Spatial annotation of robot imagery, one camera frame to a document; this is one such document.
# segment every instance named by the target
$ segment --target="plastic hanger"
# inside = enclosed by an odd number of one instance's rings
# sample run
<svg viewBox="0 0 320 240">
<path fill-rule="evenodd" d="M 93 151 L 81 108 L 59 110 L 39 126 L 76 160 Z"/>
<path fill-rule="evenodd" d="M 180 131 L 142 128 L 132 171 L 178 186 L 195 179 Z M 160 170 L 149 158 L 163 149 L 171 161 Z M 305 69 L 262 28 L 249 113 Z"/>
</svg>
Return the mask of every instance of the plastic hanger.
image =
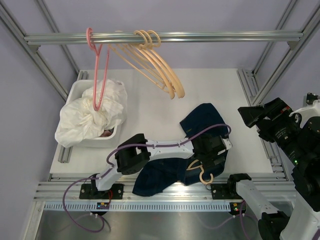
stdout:
<svg viewBox="0 0 320 240">
<path fill-rule="evenodd" d="M 160 47 L 161 40 L 158 34 L 153 31 L 149 30 L 148 32 L 144 30 L 140 30 L 143 34 L 147 35 L 149 38 L 149 47 L 147 49 L 143 49 L 145 53 L 147 53 L 150 57 L 155 60 L 157 64 L 159 64 L 160 68 L 165 72 L 165 74 L 169 77 L 170 82 L 173 84 L 173 88 L 175 89 L 175 92 L 177 93 L 178 98 L 183 98 L 185 96 L 184 88 L 175 74 L 175 72 L 172 70 L 172 68 L 167 64 L 167 62 L 156 52 L 153 50 L 153 47 Z M 152 38 L 150 37 L 150 34 L 154 34 L 158 40 L 158 44 L 155 45 L 152 41 Z"/>
<path fill-rule="evenodd" d="M 140 31 L 136 30 L 136 31 L 134 31 L 134 34 L 139 34 L 139 35 L 141 35 L 145 40 L 147 40 L 146 37 L 144 36 L 143 32 L 146 33 L 147 37 L 148 37 L 149 40 L 150 40 L 150 43 L 148 43 L 148 41 L 147 41 L 144 45 L 139 44 L 139 46 L 137 47 L 137 50 L 138 50 L 142 55 L 144 55 L 144 57 L 145 57 L 146 59 L 148 59 L 148 61 L 155 67 L 155 69 L 158 71 L 158 73 L 159 73 L 160 76 L 162 77 L 163 81 L 165 82 L 166 87 L 167 87 L 169 90 L 172 90 L 172 93 L 173 93 L 173 94 L 171 94 L 171 93 L 169 93 L 169 94 L 170 94 L 170 98 L 173 99 L 173 98 L 175 97 L 175 93 L 174 93 L 175 89 L 174 89 L 174 87 L 173 87 L 173 85 L 172 85 L 173 83 L 170 81 L 170 79 L 167 78 L 168 73 L 166 72 L 165 69 L 163 69 L 163 66 L 161 65 L 161 63 L 160 63 L 157 59 L 155 59 L 152 55 L 150 55 L 150 54 L 148 53 L 148 51 L 145 49 L 145 48 L 147 48 L 147 47 L 149 48 L 149 47 L 152 46 L 152 39 L 151 39 L 151 37 L 147 34 L 147 32 L 145 32 L 145 31 L 143 31 L 143 30 L 142 30 L 142 31 L 141 31 L 141 30 L 140 30 Z"/>
<path fill-rule="evenodd" d="M 192 163 L 190 163 L 190 165 L 187 167 L 187 171 L 190 171 L 190 170 L 194 170 L 194 169 L 198 169 L 200 168 L 201 169 L 201 172 L 199 174 L 199 179 L 200 179 L 200 182 L 203 183 L 204 185 L 207 185 L 207 184 L 212 184 L 212 182 L 214 181 L 214 175 L 212 173 L 210 173 L 210 180 L 209 181 L 205 181 L 203 180 L 202 176 L 203 174 L 205 173 L 205 170 L 204 170 L 204 167 L 201 165 L 198 165 L 198 166 L 194 166 L 192 167 L 195 163 L 199 162 L 198 159 L 194 160 Z"/>
<path fill-rule="evenodd" d="M 97 77 L 98 77 L 98 68 L 99 68 L 99 60 L 100 60 L 100 53 L 101 49 L 103 47 L 103 44 L 100 44 L 98 50 L 96 48 L 96 45 L 91 41 L 91 35 L 93 33 L 92 28 L 88 27 L 86 29 L 86 42 L 89 45 L 89 48 L 95 52 L 95 66 L 94 66 L 94 83 L 93 83 L 93 109 L 95 111 L 99 111 L 102 103 L 102 99 L 104 97 L 105 93 L 105 87 L 106 87 L 106 79 L 107 79 L 107 70 L 108 70 L 108 64 L 109 64 L 109 55 L 110 55 L 110 48 L 108 47 L 107 54 L 106 54 L 106 62 L 105 62 L 105 68 L 104 68 L 104 75 L 103 75 L 103 83 L 102 83 L 102 89 L 100 93 L 100 98 L 98 104 L 96 104 L 96 98 L 97 98 Z"/>
<path fill-rule="evenodd" d="M 185 94 L 183 87 L 182 87 L 179 79 L 177 79 L 177 81 L 176 81 L 176 79 L 174 78 L 174 77 L 177 78 L 177 76 L 175 74 L 171 73 L 171 72 L 173 72 L 172 69 L 170 67 L 169 67 L 169 69 L 166 67 L 166 65 L 168 66 L 167 63 L 165 63 L 165 64 L 162 63 L 163 59 L 159 55 L 158 55 L 159 57 L 157 58 L 156 56 L 154 56 L 153 54 L 151 54 L 149 52 L 149 49 L 152 49 L 153 46 L 159 47 L 161 45 L 161 41 L 160 41 L 159 36 L 152 30 L 150 30 L 149 32 L 156 35 L 156 37 L 158 39 L 157 45 L 152 43 L 152 39 L 146 31 L 140 30 L 140 31 L 134 31 L 134 34 L 139 34 L 144 39 L 144 44 L 119 44 L 119 45 L 117 44 L 117 47 L 121 48 L 121 50 L 127 56 L 129 56 L 130 58 L 135 60 L 140 66 L 142 66 L 150 74 L 152 74 L 154 77 L 156 77 L 157 80 L 161 82 L 162 87 L 160 86 L 160 84 L 156 83 L 153 79 L 149 78 L 154 84 L 156 84 L 158 87 L 160 87 L 165 92 L 168 92 L 165 89 L 165 87 L 167 87 L 167 89 L 169 89 L 169 90 L 172 88 L 174 92 L 177 92 L 178 98 L 183 97 Z M 154 68 L 156 68 L 157 72 L 154 69 L 152 69 L 149 64 L 152 64 L 154 66 Z"/>
<path fill-rule="evenodd" d="M 145 43 L 144 44 L 140 44 L 140 47 L 144 47 L 147 45 L 147 39 L 146 37 L 144 37 L 145 39 Z M 162 83 L 162 86 L 156 82 L 154 79 L 150 78 L 148 75 L 146 75 L 144 72 L 142 72 L 139 68 L 137 68 L 135 65 L 133 65 L 130 61 L 128 61 L 124 56 L 121 55 L 121 53 L 118 52 L 118 50 L 109 45 L 110 48 L 120 57 L 122 58 L 126 63 L 128 63 L 131 67 L 133 67 L 134 69 L 136 69 L 138 72 L 140 72 L 142 75 L 144 75 L 146 78 L 148 78 L 151 82 L 153 82 L 155 85 L 157 85 L 160 89 L 164 90 L 165 92 L 169 93 L 170 98 L 173 99 L 175 97 L 175 92 L 174 89 L 172 88 L 170 82 L 167 80 L 166 76 L 163 74 L 163 72 L 161 72 L 160 68 L 153 63 L 152 60 L 149 60 L 149 62 L 155 67 L 155 69 L 158 71 L 159 75 L 157 75 L 156 73 L 154 73 L 154 71 L 150 71 L 150 67 L 148 66 L 144 66 L 144 64 L 139 61 L 138 59 L 134 58 L 132 55 L 128 54 L 128 52 L 126 52 L 126 50 L 124 49 L 124 47 L 121 47 L 120 45 L 117 45 L 117 47 L 119 47 L 119 49 L 121 49 L 125 54 L 127 54 L 128 57 L 130 57 L 131 59 L 133 59 L 136 63 L 138 63 L 140 66 L 142 66 L 145 70 L 147 70 L 149 73 L 151 73 L 154 77 L 156 77 L 158 79 L 158 81 L 160 81 Z"/>
<path fill-rule="evenodd" d="M 140 44 L 108 44 L 108 51 L 107 51 L 107 61 L 104 69 L 104 76 L 103 76 L 103 83 L 102 83 L 102 90 L 100 94 L 100 99 L 98 105 L 96 105 L 96 95 L 97 95 L 97 75 L 98 75 L 98 67 L 99 67 L 99 59 L 100 53 L 102 49 L 102 44 L 99 46 L 98 50 L 95 44 L 91 41 L 91 35 L 93 30 L 91 28 L 87 29 L 87 43 L 91 50 L 93 50 L 96 54 L 95 59 L 95 70 L 94 70 L 94 85 L 93 85 L 93 108 L 95 111 L 98 111 L 106 85 L 106 77 L 107 77 L 107 70 L 108 70 L 108 63 L 109 63 L 109 53 L 110 49 L 114 51 L 121 59 L 123 59 L 126 63 L 128 63 L 131 67 L 136 69 L 146 78 L 148 78 L 152 83 L 154 83 L 157 87 L 163 90 L 166 93 L 169 93 L 171 99 L 175 97 L 175 93 L 177 94 L 178 98 L 183 98 L 185 96 L 184 88 L 172 70 L 172 68 L 167 64 L 167 62 L 155 51 L 153 47 L 160 47 L 161 40 L 158 34 L 153 31 L 144 31 L 144 30 L 136 30 L 134 31 L 135 35 L 140 35 L 144 39 L 144 43 Z M 152 42 L 152 38 L 150 34 L 156 36 L 158 43 L 154 44 Z M 128 60 L 125 56 L 123 56 L 120 51 L 121 50 L 126 57 L 133 60 L 136 64 L 142 67 L 146 72 L 143 72 L 141 69 L 137 68 L 130 60 Z"/>
</svg>

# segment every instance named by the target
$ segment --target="white basket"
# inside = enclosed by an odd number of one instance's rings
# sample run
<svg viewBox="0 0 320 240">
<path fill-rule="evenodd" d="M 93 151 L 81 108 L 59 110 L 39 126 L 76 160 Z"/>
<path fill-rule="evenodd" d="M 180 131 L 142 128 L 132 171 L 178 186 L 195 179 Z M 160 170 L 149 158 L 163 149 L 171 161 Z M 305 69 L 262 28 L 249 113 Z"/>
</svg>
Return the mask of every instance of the white basket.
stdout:
<svg viewBox="0 0 320 240">
<path fill-rule="evenodd" d="M 93 80 L 78 80 L 76 81 L 70 90 L 68 99 L 65 104 L 71 103 L 72 101 L 82 97 L 85 90 L 91 88 L 94 85 Z M 87 147 L 87 148 L 114 148 L 119 143 L 119 136 L 121 131 L 121 125 L 116 125 L 113 129 L 111 136 L 96 137 L 93 139 L 84 139 L 77 143 L 76 147 Z"/>
</svg>

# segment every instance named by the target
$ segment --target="denim fabric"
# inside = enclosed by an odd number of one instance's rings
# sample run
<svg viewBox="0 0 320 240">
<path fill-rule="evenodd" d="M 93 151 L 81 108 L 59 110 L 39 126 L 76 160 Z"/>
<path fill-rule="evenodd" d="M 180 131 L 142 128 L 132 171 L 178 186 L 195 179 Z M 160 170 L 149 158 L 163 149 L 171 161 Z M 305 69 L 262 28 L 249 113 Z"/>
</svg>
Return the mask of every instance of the denim fabric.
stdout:
<svg viewBox="0 0 320 240">
<path fill-rule="evenodd" d="M 180 122 L 186 137 L 190 138 L 207 127 L 215 124 L 224 124 L 224 120 L 211 103 L 203 103 L 196 107 L 189 115 Z M 206 133 L 213 137 L 224 136 L 228 132 L 227 127 L 216 127 Z M 195 159 L 165 158 L 148 162 L 138 175 L 133 193 L 143 197 L 150 197 L 169 187 L 171 184 L 181 181 L 185 185 L 199 182 L 199 168 L 186 171 L 189 164 Z M 210 174 L 217 177 L 225 169 L 225 162 L 222 162 L 212 169 L 206 170 L 202 178 L 206 181 L 210 179 Z"/>
</svg>

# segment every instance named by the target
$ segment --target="white table surface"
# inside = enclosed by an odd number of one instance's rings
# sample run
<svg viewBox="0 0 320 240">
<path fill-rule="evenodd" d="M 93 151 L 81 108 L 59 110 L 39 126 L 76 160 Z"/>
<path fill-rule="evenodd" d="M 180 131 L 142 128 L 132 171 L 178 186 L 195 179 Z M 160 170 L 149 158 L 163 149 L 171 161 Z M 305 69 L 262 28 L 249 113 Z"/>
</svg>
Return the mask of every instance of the white table surface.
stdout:
<svg viewBox="0 0 320 240">
<path fill-rule="evenodd" d="M 119 144 L 138 133 L 150 140 L 179 140 L 185 133 L 179 125 L 195 107 L 212 103 L 232 128 L 233 144 L 225 164 L 225 174 L 272 173 L 269 159 L 256 128 L 248 128 L 237 109 L 247 106 L 236 69 L 175 69 L 185 90 L 184 98 L 170 99 L 135 70 L 109 70 L 107 77 L 124 82 L 128 94 L 127 120 L 122 125 Z M 57 147 L 51 174 L 93 174 L 107 165 L 112 148 L 73 147 L 69 163 L 58 162 Z"/>
</svg>

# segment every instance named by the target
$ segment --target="white cloth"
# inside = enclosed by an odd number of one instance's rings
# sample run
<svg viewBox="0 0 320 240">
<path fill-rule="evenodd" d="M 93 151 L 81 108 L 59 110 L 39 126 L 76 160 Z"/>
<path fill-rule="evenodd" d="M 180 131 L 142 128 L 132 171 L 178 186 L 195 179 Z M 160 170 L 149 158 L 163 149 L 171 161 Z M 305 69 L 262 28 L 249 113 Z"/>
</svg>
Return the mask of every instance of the white cloth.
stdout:
<svg viewBox="0 0 320 240">
<path fill-rule="evenodd" d="M 97 84 L 96 104 L 100 99 L 102 81 Z M 107 80 L 99 111 L 93 107 L 93 90 L 85 90 L 81 98 L 63 106 L 55 140 L 65 148 L 72 147 L 84 139 L 94 139 L 127 118 L 127 92 L 123 82 Z"/>
</svg>

